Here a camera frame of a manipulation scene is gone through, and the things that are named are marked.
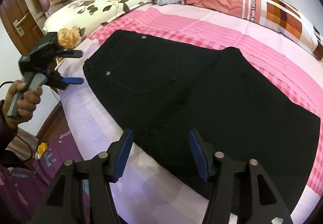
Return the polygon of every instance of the bed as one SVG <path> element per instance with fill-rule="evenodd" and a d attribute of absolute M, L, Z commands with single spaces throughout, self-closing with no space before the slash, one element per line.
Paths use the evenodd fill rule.
<path fill-rule="evenodd" d="M 173 41 L 221 50 L 240 49 L 243 56 L 296 103 L 323 116 L 323 64 L 301 46 L 266 27 L 210 9 L 189 5 L 152 3 L 104 24 L 77 49 L 81 59 L 66 59 L 63 76 L 84 77 L 82 66 L 116 30 L 129 30 Z M 122 129 L 97 100 L 86 80 L 59 91 L 65 115 L 85 160 L 107 150 Z M 293 210 L 294 223 L 303 223 L 323 195 L 323 127 L 317 154 L 304 192 Z M 202 223 L 208 201 L 159 166 L 133 145 L 123 177 L 111 185 L 118 214 L 129 224 Z M 231 215 L 230 223 L 237 217 Z"/>

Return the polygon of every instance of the sleeve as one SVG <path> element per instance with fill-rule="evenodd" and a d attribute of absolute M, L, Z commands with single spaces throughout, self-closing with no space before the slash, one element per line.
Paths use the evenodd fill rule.
<path fill-rule="evenodd" d="M 2 106 L 4 100 L 0 101 L 0 154 L 7 148 L 9 143 L 14 139 L 15 134 L 7 125 L 4 115 L 2 113 Z"/>

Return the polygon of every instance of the screw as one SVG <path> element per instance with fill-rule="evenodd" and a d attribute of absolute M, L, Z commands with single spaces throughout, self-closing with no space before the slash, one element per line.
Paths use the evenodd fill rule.
<path fill-rule="evenodd" d="M 73 163 L 73 160 L 70 158 L 64 161 L 65 166 L 70 166 L 72 163 Z"/>
<path fill-rule="evenodd" d="M 216 152 L 215 153 L 215 156 L 217 157 L 217 158 L 223 158 L 224 157 L 224 154 L 222 153 L 222 152 Z"/>
<path fill-rule="evenodd" d="M 255 159 L 250 159 L 249 163 L 253 166 L 257 166 L 258 165 L 258 161 Z"/>
<path fill-rule="evenodd" d="M 106 158 L 108 156 L 108 153 L 107 152 L 101 152 L 99 154 L 99 158 Z"/>

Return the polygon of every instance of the purple clothing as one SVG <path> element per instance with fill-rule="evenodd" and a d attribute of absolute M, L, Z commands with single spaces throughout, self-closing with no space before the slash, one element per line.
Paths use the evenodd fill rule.
<path fill-rule="evenodd" d="M 0 153 L 15 137 L 5 122 L 2 105 L 3 101 L 0 101 Z M 15 223 L 28 223 L 46 192 L 46 187 L 68 158 L 75 162 L 83 160 L 71 132 L 58 137 L 46 149 L 41 159 L 35 161 L 33 171 L 21 168 L 8 170 L 0 165 L 0 223 L 10 220 L 12 216 L 17 220 Z M 86 184 L 83 189 L 88 194 Z"/>

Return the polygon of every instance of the yellow object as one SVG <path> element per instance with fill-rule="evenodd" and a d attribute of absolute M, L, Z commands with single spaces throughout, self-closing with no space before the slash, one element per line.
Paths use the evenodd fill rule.
<path fill-rule="evenodd" d="M 47 143 L 42 143 L 38 146 L 37 151 L 39 154 L 39 158 L 41 157 L 41 155 L 45 152 L 46 148 L 48 147 Z"/>

